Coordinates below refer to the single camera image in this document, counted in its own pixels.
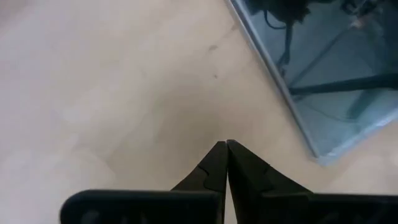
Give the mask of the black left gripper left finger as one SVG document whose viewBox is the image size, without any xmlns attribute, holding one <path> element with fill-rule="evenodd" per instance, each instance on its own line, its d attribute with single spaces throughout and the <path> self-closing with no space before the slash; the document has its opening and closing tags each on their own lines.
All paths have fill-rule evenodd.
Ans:
<svg viewBox="0 0 398 224">
<path fill-rule="evenodd" d="M 218 141 L 170 190 L 91 189 L 69 197 L 61 223 L 223 223 L 228 147 Z"/>
</svg>

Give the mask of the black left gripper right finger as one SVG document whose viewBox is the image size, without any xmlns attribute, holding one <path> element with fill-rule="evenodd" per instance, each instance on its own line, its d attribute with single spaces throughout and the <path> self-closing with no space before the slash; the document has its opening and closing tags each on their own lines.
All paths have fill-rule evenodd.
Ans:
<svg viewBox="0 0 398 224">
<path fill-rule="evenodd" d="M 397 224 L 397 196 L 321 194 L 306 189 L 235 140 L 228 180 L 238 223 Z"/>
</svg>

